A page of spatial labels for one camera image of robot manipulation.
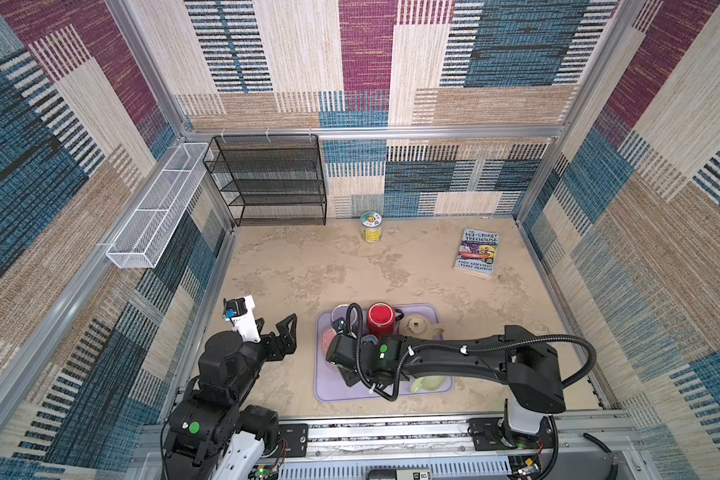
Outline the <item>pink patterned mug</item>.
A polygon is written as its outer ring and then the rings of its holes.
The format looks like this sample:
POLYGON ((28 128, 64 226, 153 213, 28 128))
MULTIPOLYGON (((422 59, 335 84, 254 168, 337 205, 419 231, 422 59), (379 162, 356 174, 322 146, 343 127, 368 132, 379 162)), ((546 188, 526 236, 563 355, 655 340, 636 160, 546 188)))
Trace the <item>pink patterned mug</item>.
POLYGON ((336 331, 332 327, 328 327, 322 332, 320 337, 320 346, 322 350, 321 359, 323 361, 323 364, 331 370, 336 370, 336 367, 326 359, 326 355, 328 352, 328 348, 335 336, 336 331))

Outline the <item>lavender mug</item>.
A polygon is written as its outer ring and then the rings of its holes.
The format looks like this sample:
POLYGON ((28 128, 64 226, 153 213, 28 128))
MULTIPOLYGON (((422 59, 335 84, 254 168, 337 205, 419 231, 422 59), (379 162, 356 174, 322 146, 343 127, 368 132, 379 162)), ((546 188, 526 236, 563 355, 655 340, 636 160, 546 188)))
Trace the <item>lavender mug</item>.
POLYGON ((351 332, 351 322, 348 320, 348 304, 340 304, 331 311, 331 328, 337 334, 351 332))

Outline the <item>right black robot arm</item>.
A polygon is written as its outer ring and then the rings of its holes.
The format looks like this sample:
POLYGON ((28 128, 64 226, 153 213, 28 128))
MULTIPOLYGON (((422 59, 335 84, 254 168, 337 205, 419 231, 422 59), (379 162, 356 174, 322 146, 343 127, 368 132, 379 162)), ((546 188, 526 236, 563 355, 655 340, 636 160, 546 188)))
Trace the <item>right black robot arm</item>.
POLYGON ((509 448, 522 440, 536 444, 544 418, 566 411, 563 391, 576 373, 561 377, 558 353, 551 344, 564 335, 535 336, 517 325, 501 335, 473 340, 423 340, 391 335, 376 340, 340 333, 331 341, 326 361, 336 366, 347 386, 363 384, 372 394, 394 402, 404 380, 433 376, 476 378, 510 388, 498 428, 509 448))

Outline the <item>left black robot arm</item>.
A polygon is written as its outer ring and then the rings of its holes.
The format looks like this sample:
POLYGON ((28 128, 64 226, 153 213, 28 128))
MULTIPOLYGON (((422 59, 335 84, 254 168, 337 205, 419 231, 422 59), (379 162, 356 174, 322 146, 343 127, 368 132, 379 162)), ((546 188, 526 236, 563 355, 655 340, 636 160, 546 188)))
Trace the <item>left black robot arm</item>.
POLYGON ((295 352, 296 329, 297 316, 291 314, 259 342, 233 330, 206 341, 199 374, 165 423, 163 479, 250 479, 260 458, 277 450, 278 413, 243 403, 265 363, 295 352))

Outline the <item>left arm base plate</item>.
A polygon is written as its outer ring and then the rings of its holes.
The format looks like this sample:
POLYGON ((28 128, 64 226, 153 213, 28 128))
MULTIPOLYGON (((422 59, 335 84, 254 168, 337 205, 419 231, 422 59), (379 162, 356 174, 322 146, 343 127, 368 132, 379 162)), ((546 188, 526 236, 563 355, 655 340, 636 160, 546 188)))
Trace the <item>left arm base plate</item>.
POLYGON ((309 441, 309 425, 307 423, 285 423, 278 427, 275 447, 266 449, 263 460, 274 461, 306 456, 309 441))

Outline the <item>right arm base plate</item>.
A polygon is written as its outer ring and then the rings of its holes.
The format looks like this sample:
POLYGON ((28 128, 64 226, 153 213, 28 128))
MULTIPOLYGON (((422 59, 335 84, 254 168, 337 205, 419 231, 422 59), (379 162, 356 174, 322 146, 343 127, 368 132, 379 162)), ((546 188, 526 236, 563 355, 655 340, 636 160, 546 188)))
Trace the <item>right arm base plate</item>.
POLYGON ((534 450, 551 449, 557 445, 557 437, 549 423, 543 417, 537 434, 513 433, 504 426, 504 418, 499 416, 478 417, 468 421, 468 435, 472 438, 476 451, 534 450))

